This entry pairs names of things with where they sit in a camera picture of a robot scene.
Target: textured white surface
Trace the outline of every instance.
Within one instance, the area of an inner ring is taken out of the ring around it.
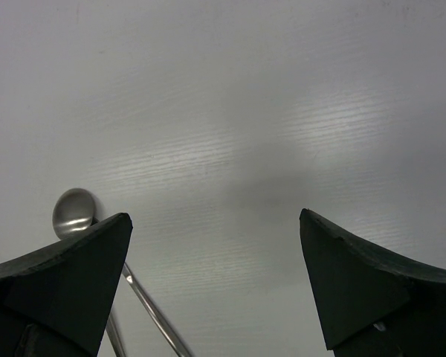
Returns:
[[[0,1],[0,262],[76,186],[197,356],[330,356],[302,208],[446,268],[446,0]]]

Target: white table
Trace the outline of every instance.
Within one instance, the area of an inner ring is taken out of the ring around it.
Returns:
[[[197,356],[331,356],[302,208],[446,268],[446,0],[0,1],[0,262],[71,187],[131,214]],[[115,305],[129,356],[173,356]]]

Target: metal rod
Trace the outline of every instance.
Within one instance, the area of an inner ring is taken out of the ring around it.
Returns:
[[[124,350],[122,337],[120,336],[119,327],[117,326],[117,322],[112,310],[107,319],[106,332],[109,336],[109,340],[111,341],[112,349],[114,350],[116,357],[126,357],[127,354]]]
[[[162,332],[169,345],[173,348],[179,357],[193,357],[190,348],[184,343],[184,340],[178,335],[170,322],[165,318],[164,314],[154,304],[151,297],[146,293],[145,289],[139,284],[132,270],[127,263],[124,263],[122,274],[126,278],[127,283],[132,287],[135,294],[149,313],[157,328]]]

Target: white surface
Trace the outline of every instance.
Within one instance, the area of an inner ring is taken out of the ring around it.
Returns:
[[[446,0],[0,1],[0,262],[76,186],[197,356],[330,356],[302,208],[446,268]]]

